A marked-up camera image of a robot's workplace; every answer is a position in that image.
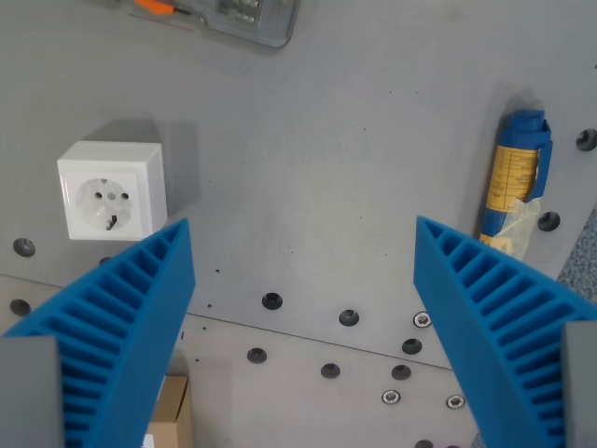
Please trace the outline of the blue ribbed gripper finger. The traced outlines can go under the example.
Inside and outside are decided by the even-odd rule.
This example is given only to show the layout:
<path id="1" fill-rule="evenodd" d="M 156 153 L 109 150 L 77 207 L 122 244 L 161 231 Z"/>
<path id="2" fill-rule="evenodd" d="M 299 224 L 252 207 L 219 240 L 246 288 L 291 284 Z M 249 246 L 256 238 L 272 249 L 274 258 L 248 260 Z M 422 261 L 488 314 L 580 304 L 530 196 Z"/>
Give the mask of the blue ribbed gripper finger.
<path id="1" fill-rule="evenodd" d="M 6 332 L 57 343 L 66 446 L 142 445 L 194 289 L 189 223 L 181 219 Z"/>
<path id="2" fill-rule="evenodd" d="M 427 217 L 416 220 L 413 283 L 488 447 L 563 447 L 560 346 L 594 304 Z"/>

